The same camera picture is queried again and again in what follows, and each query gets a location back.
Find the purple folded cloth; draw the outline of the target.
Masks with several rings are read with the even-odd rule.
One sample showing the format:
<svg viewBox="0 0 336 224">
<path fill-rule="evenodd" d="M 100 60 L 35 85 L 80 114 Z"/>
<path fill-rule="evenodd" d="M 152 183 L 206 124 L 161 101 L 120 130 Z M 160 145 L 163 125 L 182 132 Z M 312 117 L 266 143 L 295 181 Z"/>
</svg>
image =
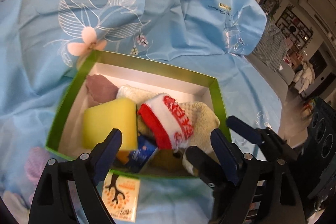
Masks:
<svg viewBox="0 0 336 224">
<path fill-rule="evenodd" d="M 118 87 L 103 75 L 88 75 L 86 77 L 88 106 L 94 107 L 116 99 Z"/>
</svg>

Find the beige fluffy towel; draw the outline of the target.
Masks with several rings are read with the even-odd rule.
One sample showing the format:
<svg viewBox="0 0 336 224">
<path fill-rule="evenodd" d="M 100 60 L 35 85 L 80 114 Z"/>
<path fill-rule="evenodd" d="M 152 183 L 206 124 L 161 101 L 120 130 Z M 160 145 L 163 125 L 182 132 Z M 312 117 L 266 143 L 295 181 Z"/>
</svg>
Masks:
<svg viewBox="0 0 336 224">
<path fill-rule="evenodd" d="M 154 134 L 144 124 L 140 115 L 138 115 L 138 109 L 147 100 L 157 96 L 150 91 L 146 91 L 139 88 L 134 88 L 129 85 L 124 85 L 119 88 L 116 98 L 128 98 L 135 102 L 137 105 L 137 128 L 140 134 L 149 139 L 155 141 Z M 211 158 L 215 158 L 214 150 L 210 143 L 210 135 L 212 130 L 220 126 L 220 120 L 215 113 L 203 102 L 182 102 L 179 106 L 185 111 L 191 124 L 194 128 L 194 133 L 189 139 L 190 146 L 196 146 L 203 152 L 209 155 Z M 168 173 L 177 173 L 185 169 L 189 174 L 195 176 L 197 174 L 196 169 L 187 160 L 185 155 L 187 148 L 180 149 L 159 149 L 154 155 L 150 165 L 154 168 L 164 170 Z"/>
</svg>

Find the dark wall shelf unit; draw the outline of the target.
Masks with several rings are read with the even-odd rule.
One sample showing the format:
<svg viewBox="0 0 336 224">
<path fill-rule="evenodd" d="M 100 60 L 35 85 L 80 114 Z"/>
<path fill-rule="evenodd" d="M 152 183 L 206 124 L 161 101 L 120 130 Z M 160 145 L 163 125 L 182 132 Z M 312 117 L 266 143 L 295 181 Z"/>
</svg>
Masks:
<svg viewBox="0 0 336 224">
<path fill-rule="evenodd" d="M 291 47 L 298 52 L 303 50 L 311 38 L 314 31 L 308 28 L 307 25 L 292 11 L 294 6 L 289 5 L 282 12 L 276 22 L 276 26 L 280 29 L 286 39 L 289 39 L 293 44 Z"/>
</svg>

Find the white tissue pack tree print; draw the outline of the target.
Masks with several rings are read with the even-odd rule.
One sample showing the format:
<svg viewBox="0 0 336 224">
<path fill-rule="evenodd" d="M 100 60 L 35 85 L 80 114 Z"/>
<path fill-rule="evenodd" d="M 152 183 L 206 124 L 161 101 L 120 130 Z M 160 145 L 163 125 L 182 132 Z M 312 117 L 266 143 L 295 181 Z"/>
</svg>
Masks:
<svg viewBox="0 0 336 224">
<path fill-rule="evenodd" d="M 113 219 L 135 223 L 140 179 L 109 172 L 102 187 L 102 201 Z"/>
</svg>

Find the patterned grey cushion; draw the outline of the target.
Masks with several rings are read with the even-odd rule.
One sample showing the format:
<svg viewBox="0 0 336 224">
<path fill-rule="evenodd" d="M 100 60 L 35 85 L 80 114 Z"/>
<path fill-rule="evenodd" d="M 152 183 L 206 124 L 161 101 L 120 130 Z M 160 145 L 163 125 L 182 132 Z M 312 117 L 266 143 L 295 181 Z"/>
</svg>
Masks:
<svg viewBox="0 0 336 224">
<path fill-rule="evenodd" d="M 253 54 L 272 71 L 278 71 L 287 52 L 285 36 L 281 30 L 266 16 L 266 25 L 261 39 Z"/>
</svg>

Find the light blue floral sheet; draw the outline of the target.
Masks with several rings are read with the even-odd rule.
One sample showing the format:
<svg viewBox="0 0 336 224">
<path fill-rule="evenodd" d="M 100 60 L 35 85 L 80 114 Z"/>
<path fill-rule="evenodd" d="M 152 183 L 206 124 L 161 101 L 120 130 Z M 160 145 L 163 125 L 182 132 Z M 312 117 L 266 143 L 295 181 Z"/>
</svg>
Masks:
<svg viewBox="0 0 336 224">
<path fill-rule="evenodd" d="M 30 149 L 44 148 L 64 92 L 93 49 L 215 77 L 224 105 L 280 127 L 281 101 L 247 60 L 265 28 L 255 0 L 1 0 L 1 197 L 30 209 Z"/>
</svg>

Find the blue small packet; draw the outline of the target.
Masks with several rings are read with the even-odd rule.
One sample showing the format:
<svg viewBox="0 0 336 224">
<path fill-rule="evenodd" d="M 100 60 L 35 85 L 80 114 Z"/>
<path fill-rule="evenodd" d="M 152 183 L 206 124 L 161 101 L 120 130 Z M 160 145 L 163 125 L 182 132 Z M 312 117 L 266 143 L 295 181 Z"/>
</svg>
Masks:
<svg viewBox="0 0 336 224">
<path fill-rule="evenodd" d="M 130 151 L 127 156 L 126 166 L 132 173 L 142 172 L 158 151 L 157 145 L 140 133 L 138 133 L 137 144 L 138 148 Z"/>
</svg>

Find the white stuffed animal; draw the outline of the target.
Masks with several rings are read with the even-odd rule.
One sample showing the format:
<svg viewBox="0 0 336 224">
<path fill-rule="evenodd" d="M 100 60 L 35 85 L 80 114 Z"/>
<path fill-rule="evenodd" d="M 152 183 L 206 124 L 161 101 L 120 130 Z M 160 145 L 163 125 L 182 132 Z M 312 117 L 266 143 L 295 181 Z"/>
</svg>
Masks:
<svg viewBox="0 0 336 224">
<path fill-rule="evenodd" d="M 299 94 L 306 91 L 315 80 L 313 65 L 305 60 L 301 62 L 301 65 L 302 69 L 295 74 L 293 79 L 293 82 L 295 83 L 294 88 Z"/>
</svg>

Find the white blue plush toy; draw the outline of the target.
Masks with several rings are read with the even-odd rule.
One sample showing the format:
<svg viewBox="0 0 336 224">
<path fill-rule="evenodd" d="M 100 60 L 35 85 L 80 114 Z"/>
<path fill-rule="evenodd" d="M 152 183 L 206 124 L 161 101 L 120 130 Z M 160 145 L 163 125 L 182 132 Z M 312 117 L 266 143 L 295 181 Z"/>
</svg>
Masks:
<svg viewBox="0 0 336 224">
<path fill-rule="evenodd" d="M 29 223 L 30 210 L 20 195 L 7 190 L 3 193 L 2 199 L 18 223 Z"/>
</svg>

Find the red white knit sock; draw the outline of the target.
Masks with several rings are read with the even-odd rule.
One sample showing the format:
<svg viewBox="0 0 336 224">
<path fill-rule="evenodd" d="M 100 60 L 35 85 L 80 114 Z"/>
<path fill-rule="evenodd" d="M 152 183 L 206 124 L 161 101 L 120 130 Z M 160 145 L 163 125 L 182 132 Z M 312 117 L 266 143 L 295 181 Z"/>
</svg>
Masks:
<svg viewBox="0 0 336 224">
<path fill-rule="evenodd" d="M 194 128 L 185 111 L 168 94 L 147 100 L 138 109 L 138 115 L 154 134 L 159 149 L 188 147 Z"/>
</svg>

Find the yellow sponge block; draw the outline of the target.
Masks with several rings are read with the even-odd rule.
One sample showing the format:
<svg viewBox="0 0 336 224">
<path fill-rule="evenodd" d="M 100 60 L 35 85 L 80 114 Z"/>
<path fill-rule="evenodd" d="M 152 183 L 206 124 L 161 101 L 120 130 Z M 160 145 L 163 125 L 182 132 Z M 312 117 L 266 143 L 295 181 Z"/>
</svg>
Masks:
<svg viewBox="0 0 336 224">
<path fill-rule="evenodd" d="M 137 105 L 128 98 L 90 107 L 84 111 L 82 122 L 82 146 L 93 149 L 101 143 L 113 129 L 122 133 L 120 150 L 137 149 Z"/>
</svg>

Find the purple mesh bath pouf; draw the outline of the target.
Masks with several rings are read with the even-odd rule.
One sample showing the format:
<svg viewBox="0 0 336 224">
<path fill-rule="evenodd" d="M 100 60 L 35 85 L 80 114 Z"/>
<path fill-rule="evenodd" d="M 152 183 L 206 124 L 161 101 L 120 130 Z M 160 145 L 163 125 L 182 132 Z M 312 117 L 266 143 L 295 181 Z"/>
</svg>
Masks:
<svg viewBox="0 0 336 224">
<path fill-rule="evenodd" d="M 30 149 L 25 163 L 25 173 L 29 181 L 37 186 L 45 165 L 50 159 L 50 154 L 42 147 Z"/>
</svg>

